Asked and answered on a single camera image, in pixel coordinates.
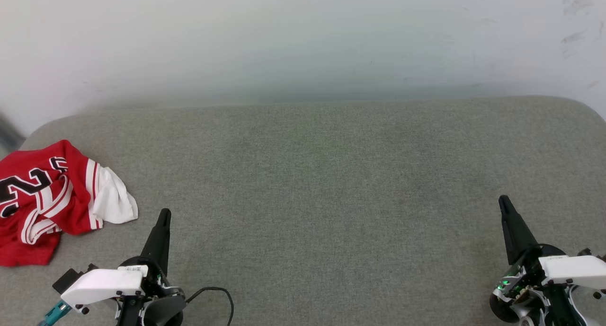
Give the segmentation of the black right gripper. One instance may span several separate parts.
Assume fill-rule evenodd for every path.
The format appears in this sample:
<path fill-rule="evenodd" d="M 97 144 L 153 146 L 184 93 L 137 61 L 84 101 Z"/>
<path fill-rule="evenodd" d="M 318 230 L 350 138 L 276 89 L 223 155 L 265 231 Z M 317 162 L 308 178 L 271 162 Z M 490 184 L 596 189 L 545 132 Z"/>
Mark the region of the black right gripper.
<path fill-rule="evenodd" d="M 552 326 L 552 303 L 544 294 L 545 274 L 539 259 L 565 253 L 555 246 L 539 245 L 507 195 L 499 197 L 499 207 L 510 268 L 490 296 L 490 309 L 509 324 Z"/>

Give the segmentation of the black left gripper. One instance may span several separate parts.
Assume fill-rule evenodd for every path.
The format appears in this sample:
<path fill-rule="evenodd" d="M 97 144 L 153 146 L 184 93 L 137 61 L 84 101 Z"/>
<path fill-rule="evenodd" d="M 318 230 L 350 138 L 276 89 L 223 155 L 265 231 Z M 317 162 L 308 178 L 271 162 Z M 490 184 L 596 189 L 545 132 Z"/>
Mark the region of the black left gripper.
<path fill-rule="evenodd" d="M 141 256 L 124 261 L 119 269 L 143 273 L 141 289 L 117 298 L 119 326 L 181 326 L 186 298 L 168 282 L 171 211 L 163 208 L 150 231 Z"/>

